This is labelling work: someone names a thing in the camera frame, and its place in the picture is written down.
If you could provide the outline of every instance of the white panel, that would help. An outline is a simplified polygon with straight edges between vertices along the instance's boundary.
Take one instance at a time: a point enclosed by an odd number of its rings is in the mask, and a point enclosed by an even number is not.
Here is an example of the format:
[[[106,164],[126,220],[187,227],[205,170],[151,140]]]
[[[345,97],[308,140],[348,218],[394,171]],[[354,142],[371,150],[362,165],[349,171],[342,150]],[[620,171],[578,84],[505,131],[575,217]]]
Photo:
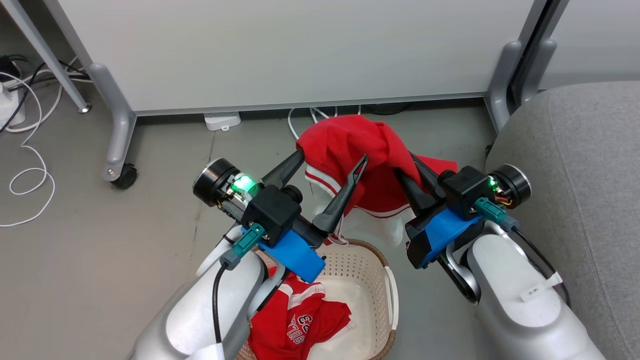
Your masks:
[[[60,0],[134,111],[484,92],[532,0]]]
[[[640,80],[640,1],[570,0],[540,88]]]

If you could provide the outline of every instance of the beige plastic basket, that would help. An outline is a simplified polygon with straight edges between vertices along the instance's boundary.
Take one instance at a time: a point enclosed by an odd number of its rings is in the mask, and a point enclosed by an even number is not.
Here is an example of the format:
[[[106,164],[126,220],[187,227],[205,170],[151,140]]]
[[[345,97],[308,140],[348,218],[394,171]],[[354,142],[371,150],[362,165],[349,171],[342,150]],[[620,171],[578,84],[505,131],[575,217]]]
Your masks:
[[[323,245],[317,253],[326,256],[326,266],[317,279],[324,285],[325,299],[346,303],[355,326],[342,336],[314,345],[307,359],[382,359],[396,339],[398,322],[396,279],[387,259],[360,240],[350,240],[348,246]],[[247,343],[237,358],[256,360]]]

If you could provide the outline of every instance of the basket handle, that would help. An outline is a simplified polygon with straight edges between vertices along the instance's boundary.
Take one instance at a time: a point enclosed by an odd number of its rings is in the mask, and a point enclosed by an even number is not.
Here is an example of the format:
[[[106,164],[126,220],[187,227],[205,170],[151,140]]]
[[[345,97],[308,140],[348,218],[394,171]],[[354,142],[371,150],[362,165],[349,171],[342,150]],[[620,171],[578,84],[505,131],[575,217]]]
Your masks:
[[[387,304],[390,306],[389,315],[391,316],[391,329],[396,330],[398,327],[398,318],[400,313],[400,302],[398,300],[398,285],[396,277],[389,266],[385,266],[387,271],[387,279],[389,283],[389,291],[387,291]]]

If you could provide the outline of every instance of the concrete floor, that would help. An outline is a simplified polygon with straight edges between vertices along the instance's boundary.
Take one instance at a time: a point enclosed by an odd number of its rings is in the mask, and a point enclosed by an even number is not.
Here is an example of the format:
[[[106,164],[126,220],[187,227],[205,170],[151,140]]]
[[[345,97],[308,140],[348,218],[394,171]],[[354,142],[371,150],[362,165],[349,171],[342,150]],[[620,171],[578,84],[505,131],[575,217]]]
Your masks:
[[[140,177],[132,188],[117,190],[100,177],[110,113],[91,85],[80,86],[93,110],[77,114],[65,94],[30,141],[56,181],[51,205],[30,223],[0,229],[1,359],[125,359],[147,322],[194,278],[230,226],[229,218],[193,196],[195,176],[211,158],[223,156],[258,178],[294,150],[286,111],[243,114],[227,133],[207,131],[199,116],[140,119],[129,151]],[[38,87],[43,108],[56,90]],[[484,147],[495,133],[480,102],[462,105],[432,103],[367,117],[388,122],[413,152],[483,168]],[[27,106],[33,119],[34,103]],[[301,133],[312,121],[307,110],[296,114]],[[3,224],[33,216],[50,194],[50,181],[21,197],[6,188],[17,172],[40,166],[19,148],[25,137],[0,135]],[[26,175],[16,190],[41,176]],[[302,171],[292,183],[312,199]],[[303,203],[304,215],[312,205]],[[399,288],[399,327],[389,359],[500,358],[474,307],[439,266],[414,270],[402,247],[374,245]]]

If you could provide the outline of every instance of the gray sofa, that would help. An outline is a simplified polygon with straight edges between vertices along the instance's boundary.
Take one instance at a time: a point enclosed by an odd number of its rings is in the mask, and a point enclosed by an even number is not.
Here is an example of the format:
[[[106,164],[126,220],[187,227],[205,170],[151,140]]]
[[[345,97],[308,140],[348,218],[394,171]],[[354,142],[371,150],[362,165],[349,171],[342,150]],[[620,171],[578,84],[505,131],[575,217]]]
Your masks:
[[[527,174],[513,211],[608,360],[640,359],[640,82],[548,90],[518,109],[487,169]]]

